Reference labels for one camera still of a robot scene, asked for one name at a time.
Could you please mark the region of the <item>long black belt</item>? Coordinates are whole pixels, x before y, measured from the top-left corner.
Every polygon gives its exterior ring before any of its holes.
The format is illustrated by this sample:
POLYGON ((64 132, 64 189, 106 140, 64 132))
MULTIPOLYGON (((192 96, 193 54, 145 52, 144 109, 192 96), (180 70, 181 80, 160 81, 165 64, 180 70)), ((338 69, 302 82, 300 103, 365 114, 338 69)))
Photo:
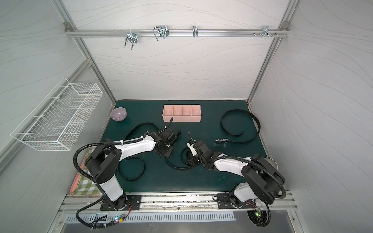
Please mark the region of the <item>long black belt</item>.
POLYGON ((171 160, 169 160, 169 158, 165 158, 166 164, 174 170, 189 170, 189 169, 191 169, 192 166, 191 166, 190 162, 187 160, 188 159, 188 157, 187 157, 188 150, 189 150, 189 148, 185 147, 181 151, 179 159, 172 158, 171 160))

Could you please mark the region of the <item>pink divided storage box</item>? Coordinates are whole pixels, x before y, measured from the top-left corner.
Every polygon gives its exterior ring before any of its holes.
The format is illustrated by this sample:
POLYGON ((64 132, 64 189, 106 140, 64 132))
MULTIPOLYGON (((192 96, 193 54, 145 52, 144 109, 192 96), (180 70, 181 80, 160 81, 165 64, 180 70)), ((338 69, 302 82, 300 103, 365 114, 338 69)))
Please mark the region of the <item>pink divided storage box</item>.
POLYGON ((164 105, 162 117, 164 122, 200 122, 202 111, 200 105, 164 105))

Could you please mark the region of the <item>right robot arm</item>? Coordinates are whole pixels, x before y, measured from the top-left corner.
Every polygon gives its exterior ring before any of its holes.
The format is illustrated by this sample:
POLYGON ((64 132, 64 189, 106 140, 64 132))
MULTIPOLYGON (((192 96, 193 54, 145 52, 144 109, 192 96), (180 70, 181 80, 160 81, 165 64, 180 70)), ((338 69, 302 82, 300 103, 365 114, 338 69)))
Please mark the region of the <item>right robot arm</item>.
POLYGON ((259 199, 271 205, 275 199, 286 197, 285 178, 260 155, 245 158, 212 152, 203 141, 192 138, 187 142, 187 148, 191 167, 202 165, 206 170, 229 172, 245 179, 229 193, 229 202, 235 208, 250 200, 259 199))

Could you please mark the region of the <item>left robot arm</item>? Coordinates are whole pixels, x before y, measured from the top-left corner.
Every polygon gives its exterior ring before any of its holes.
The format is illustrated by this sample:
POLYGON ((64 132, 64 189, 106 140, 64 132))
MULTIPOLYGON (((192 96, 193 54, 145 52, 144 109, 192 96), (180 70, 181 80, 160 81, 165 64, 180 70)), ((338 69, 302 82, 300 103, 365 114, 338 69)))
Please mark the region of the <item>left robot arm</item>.
POLYGON ((116 172, 119 163, 131 156, 153 151, 163 157, 169 158, 173 151, 173 145, 181 136, 181 131, 174 132, 169 127, 160 132, 146 132, 144 135, 125 141, 106 141, 91 143, 79 148, 73 155, 75 169, 84 177, 91 180, 105 197, 110 201, 117 202, 125 198, 123 188, 120 186, 116 172), (91 147, 95 152, 85 160, 85 172, 77 162, 78 155, 91 147))

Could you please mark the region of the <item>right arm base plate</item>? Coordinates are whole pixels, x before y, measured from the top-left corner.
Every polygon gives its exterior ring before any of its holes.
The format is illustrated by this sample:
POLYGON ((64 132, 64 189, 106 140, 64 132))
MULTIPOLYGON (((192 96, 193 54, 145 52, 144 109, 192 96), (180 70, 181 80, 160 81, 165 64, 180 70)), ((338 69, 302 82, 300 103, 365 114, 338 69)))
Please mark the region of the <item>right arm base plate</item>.
POLYGON ((217 203, 218 209, 256 209, 255 201, 242 202, 233 194, 218 193, 212 199, 217 203))

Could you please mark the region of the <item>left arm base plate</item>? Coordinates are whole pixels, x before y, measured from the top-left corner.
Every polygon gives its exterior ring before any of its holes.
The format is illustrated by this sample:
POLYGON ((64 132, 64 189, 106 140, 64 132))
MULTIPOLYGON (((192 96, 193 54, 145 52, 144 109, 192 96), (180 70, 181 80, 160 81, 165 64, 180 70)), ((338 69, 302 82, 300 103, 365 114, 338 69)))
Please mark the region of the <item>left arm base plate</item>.
POLYGON ((100 207, 101 211, 126 211, 139 210, 141 205, 141 195, 126 195, 123 194, 116 201, 109 199, 107 195, 102 200, 100 207))

